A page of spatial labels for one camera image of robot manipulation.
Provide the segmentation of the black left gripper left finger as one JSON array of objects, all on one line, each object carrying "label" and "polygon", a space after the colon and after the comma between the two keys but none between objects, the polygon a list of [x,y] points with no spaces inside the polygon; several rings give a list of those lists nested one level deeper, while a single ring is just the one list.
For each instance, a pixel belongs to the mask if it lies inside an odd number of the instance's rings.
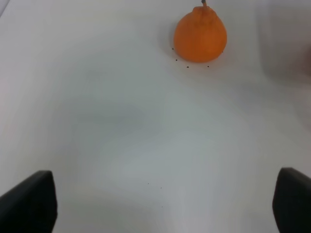
[{"label": "black left gripper left finger", "polygon": [[58,217],[53,174],[37,171],[0,197],[2,233],[51,233]]}]

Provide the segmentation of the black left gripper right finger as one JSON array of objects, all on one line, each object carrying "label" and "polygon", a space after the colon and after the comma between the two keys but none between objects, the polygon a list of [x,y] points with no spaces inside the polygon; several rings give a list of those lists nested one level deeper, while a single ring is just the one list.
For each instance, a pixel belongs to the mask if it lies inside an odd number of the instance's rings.
[{"label": "black left gripper right finger", "polygon": [[292,167],[278,176],[272,209],[280,233],[311,232],[311,179]]}]

